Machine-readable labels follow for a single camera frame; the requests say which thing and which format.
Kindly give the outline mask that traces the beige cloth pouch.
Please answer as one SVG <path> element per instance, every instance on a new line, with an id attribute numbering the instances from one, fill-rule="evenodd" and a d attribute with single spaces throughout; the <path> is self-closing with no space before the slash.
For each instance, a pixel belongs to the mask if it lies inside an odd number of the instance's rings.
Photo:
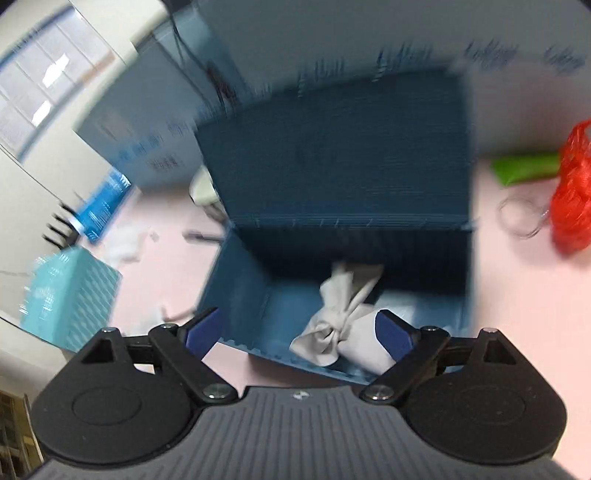
<path id="1" fill-rule="evenodd" d="M 393 367 L 397 361 L 376 334 L 380 308 L 367 302 L 382 274 L 381 265 L 332 265 L 320 287 L 322 308 L 290 343 L 290 352 L 318 367 L 342 359 L 375 375 Z"/>

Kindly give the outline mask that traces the teal tissue box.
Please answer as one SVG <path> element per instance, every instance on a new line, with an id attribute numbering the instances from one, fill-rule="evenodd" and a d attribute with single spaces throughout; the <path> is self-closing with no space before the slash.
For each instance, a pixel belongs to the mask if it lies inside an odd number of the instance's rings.
<path id="1" fill-rule="evenodd" d="M 26 290 L 20 328 L 77 352 L 108 326 L 120 281 L 118 270 L 82 247 L 43 257 Z"/>

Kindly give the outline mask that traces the red plastic bag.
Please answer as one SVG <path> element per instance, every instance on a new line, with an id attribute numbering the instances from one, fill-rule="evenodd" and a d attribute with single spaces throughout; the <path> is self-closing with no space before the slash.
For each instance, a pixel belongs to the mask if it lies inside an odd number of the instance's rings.
<path id="1" fill-rule="evenodd" d="M 590 120 L 573 127 L 559 160 L 550 202 L 552 239 L 561 254 L 572 255 L 590 246 Z"/>

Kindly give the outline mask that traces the light blue cardboard box left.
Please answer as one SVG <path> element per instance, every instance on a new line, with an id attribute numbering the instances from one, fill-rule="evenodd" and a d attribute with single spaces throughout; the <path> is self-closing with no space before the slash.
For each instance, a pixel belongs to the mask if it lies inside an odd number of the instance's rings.
<path id="1" fill-rule="evenodd" d="M 190 183 L 202 164 L 197 123 L 222 109 L 211 78 L 236 96 L 245 84 L 221 41 L 211 35 L 147 41 L 77 127 L 77 135 L 142 190 Z"/>

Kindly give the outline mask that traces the dark grey pen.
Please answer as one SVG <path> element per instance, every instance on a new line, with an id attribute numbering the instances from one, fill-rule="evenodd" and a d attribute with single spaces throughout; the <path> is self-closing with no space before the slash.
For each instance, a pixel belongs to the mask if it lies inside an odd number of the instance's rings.
<path id="1" fill-rule="evenodd" d="M 223 237 L 214 234 L 204 234 L 194 230 L 187 230 L 182 233 L 187 242 L 207 242 L 221 244 Z"/>

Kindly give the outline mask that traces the green tube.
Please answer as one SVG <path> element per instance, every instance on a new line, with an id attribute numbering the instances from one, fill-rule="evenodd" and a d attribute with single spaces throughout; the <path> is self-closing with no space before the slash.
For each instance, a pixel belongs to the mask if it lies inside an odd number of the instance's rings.
<path id="1" fill-rule="evenodd" d="M 528 153 L 506 155 L 494 159 L 491 168 L 503 186 L 547 180 L 559 172 L 557 153 Z"/>

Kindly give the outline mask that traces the blue printed packet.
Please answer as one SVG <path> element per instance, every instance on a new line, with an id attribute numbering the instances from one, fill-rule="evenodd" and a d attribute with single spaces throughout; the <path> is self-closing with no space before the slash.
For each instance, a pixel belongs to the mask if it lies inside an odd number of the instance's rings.
<path id="1" fill-rule="evenodd" d="M 131 182 L 119 171 L 112 170 L 84 206 L 73 214 L 76 232 L 90 244 L 97 244 L 131 189 Z"/>

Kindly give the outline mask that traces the blue plastic storage box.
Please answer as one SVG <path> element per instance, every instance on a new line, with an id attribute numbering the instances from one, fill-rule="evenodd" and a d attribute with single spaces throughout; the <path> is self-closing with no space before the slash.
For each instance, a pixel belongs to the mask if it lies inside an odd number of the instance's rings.
<path id="1" fill-rule="evenodd" d="M 370 299 L 415 326 L 472 326 L 473 149 L 445 68 L 283 90 L 195 132 L 229 227 L 199 308 L 221 342 L 308 372 L 290 342 L 339 261 L 380 265 Z"/>

